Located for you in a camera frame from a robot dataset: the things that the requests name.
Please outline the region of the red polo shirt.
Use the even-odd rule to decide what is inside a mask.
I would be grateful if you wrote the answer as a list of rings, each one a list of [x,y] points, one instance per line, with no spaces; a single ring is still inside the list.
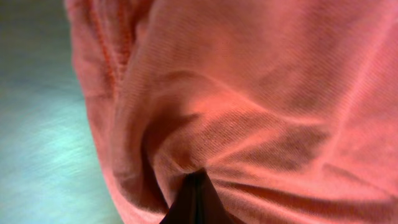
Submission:
[[[205,169],[236,223],[397,222],[397,2],[66,1],[124,223]]]

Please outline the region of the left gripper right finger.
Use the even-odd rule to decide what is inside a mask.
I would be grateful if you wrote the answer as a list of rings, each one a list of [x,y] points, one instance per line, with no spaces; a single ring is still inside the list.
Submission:
[[[195,198],[196,224],[234,224],[204,169],[195,173]]]

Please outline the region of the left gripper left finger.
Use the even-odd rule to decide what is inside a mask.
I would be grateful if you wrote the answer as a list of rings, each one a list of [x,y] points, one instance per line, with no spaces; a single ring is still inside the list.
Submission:
[[[196,177],[195,174],[189,174],[160,224],[195,224],[196,205]]]

